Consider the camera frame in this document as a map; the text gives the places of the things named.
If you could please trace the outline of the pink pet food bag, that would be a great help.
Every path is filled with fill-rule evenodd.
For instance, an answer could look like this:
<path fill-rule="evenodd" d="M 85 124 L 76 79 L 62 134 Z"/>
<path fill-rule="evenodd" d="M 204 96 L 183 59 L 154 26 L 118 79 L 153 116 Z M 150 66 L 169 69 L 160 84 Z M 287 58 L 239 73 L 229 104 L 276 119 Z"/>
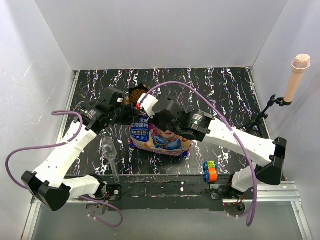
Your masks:
<path fill-rule="evenodd" d="M 149 122 L 147 116 L 129 126 L 129 139 L 130 145 L 135 148 L 173 157 L 186 157 L 192 146 L 191 140 L 169 130 L 160 130 Z"/>

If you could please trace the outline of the clear plastic scoop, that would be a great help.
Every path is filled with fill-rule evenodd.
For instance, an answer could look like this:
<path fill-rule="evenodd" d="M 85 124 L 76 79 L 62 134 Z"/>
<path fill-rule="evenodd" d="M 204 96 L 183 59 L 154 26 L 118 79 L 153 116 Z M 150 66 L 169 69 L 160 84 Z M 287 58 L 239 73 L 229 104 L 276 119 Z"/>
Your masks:
<path fill-rule="evenodd" d="M 106 136 L 103 138 L 102 150 L 103 150 L 103 156 L 105 157 L 106 160 L 109 161 L 114 182 L 118 184 L 120 182 L 119 172 L 116 164 L 116 157 L 118 153 L 114 145 L 114 141 L 109 136 Z"/>

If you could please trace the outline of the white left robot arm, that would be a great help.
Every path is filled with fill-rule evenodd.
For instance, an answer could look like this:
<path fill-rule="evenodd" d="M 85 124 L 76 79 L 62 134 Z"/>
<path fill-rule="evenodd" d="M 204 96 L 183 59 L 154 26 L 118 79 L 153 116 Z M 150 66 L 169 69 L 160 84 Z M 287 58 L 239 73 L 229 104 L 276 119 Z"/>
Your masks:
<path fill-rule="evenodd" d="M 62 142 L 34 171 L 26 171 L 21 180 L 26 188 L 53 212 L 69 199 L 84 195 L 101 200 L 106 196 L 106 183 L 96 175 L 66 179 L 65 176 L 86 146 L 109 126 L 129 126 L 142 112 L 128 104 L 126 94 L 106 88 L 101 96 L 81 105 Z"/>

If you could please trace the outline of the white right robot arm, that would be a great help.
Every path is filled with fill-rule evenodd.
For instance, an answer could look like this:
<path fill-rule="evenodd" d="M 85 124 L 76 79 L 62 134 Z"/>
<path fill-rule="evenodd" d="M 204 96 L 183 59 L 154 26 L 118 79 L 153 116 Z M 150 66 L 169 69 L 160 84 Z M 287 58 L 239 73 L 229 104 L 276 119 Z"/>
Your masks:
<path fill-rule="evenodd" d="M 141 104 L 157 128 L 170 131 L 187 140 L 214 144 L 237 154 L 248 153 L 252 166 L 230 175 L 226 185 L 216 189 L 218 195 L 237 199 L 258 183 L 278 186 L 282 181 L 287 140 L 257 137 L 236 128 L 228 128 L 221 120 L 201 110 L 185 112 L 175 101 L 152 99 Z"/>

